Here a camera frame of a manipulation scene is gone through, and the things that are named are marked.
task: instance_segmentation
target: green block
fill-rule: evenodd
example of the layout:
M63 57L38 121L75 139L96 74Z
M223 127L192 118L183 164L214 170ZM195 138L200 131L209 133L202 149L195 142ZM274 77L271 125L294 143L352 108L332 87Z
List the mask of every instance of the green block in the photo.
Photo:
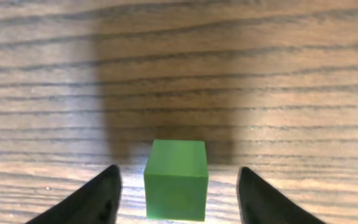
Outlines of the green block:
M144 185L147 218L204 221L208 188L204 142L154 140Z

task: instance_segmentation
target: wood grain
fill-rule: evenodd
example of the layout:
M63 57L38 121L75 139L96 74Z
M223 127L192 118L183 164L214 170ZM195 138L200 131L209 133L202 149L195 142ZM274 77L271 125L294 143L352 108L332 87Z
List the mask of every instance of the wood grain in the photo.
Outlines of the wood grain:
M117 222L159 223L142 181L156 138L206 141L207 223L240 223L249 166L358 224L358 1L0 0L0 223L112 163Z

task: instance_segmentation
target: tabletop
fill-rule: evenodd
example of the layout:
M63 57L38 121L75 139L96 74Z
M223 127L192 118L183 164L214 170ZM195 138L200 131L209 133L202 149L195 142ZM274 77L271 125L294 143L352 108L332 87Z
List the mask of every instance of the tabletop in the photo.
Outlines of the tabletop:
M206 223L240 223L248 166L358 224L358 1L0 0L0 223L110 164L145 217L153 139L206 142Z

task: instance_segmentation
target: cube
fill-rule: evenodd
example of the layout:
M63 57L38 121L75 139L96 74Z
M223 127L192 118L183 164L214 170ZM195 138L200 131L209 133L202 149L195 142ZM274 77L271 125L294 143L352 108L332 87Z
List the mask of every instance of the cube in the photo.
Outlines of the cube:
M147 218L204 221L208 167L203 141L155 140L144 170Z

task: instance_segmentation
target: wooden surface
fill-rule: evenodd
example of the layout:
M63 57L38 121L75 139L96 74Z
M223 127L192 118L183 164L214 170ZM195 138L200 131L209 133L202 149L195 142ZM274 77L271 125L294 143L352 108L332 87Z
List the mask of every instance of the wooden surface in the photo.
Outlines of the wooden surface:
M249 166L358 224L358 0L0 0L0 223L112 163L117 222L157 223L142 181L155 138L206 141L206 223L240 222Z

